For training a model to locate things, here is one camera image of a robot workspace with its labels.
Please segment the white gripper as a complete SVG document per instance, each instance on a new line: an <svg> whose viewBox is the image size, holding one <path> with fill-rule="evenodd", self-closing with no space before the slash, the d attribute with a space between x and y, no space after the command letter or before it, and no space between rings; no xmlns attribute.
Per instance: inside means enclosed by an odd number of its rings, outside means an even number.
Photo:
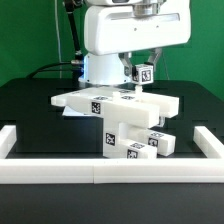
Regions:
<svg viewBox="0 0 224 224"><path fill-rule="evenodd" d="M88 0L84 19L84 43L94 55L120 53L124 74L132 75L129 53L150 50L148 62L156 68L162 49L186 43L191 35L190 0L165 0L157 12L136 16L134 8L142 0L116 3Z"/></svg>

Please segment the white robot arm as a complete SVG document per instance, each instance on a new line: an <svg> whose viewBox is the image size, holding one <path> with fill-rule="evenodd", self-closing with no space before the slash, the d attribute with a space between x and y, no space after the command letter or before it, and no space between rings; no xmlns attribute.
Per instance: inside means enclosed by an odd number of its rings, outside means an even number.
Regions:
<svg viewBox="0 0 224 224"><path fill-rule="evenodd" d="M91 84L149 84L162 49L191 35L190 0L86 2L82 80Z"/></svg>

